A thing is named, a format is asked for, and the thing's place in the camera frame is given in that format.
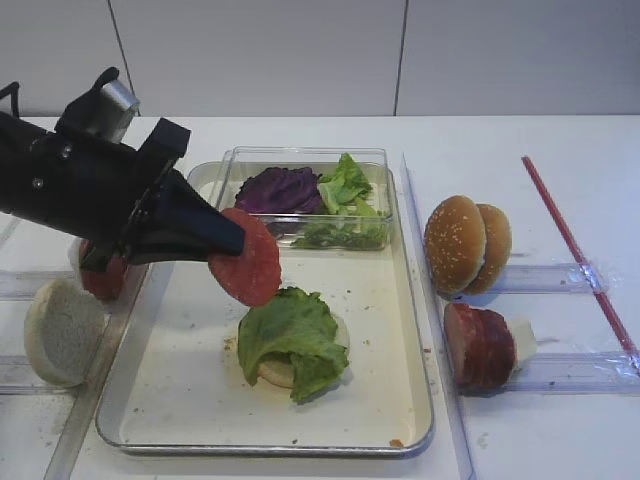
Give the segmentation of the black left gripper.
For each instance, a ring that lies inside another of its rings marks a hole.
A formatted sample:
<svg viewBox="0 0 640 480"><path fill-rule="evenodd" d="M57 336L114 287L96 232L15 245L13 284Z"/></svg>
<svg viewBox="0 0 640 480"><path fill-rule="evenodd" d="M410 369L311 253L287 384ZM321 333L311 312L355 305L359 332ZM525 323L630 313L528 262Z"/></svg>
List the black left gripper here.
<svg viewBox="0 0 640 480"><path fill-rule="evenodd" d="M149 191L187 150L191 131L160 119L139 149L103 139L58 133L29 157L29 219L88 240L80 261L103 272L124 250L130 223ZM245 231L212 207L177 170L165 177L150 211L149 231L129 247L129 264L206 262L239 256Z"/></svg>

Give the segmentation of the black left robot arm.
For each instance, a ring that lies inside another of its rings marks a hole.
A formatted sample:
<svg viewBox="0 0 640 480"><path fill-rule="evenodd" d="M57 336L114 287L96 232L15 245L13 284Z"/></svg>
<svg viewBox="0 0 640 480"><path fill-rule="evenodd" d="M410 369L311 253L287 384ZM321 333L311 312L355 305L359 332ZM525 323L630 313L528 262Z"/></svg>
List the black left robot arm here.
<svg viewBox="0 0 640 480"><path fill-rule="evenodd" d="M157 121L134 149L122 138L139 102L106 69L70 102L51 131L1 116L1 210L88 241L81 268L238 256L245 232L209 205L175 168L190 130Z"/></svg>

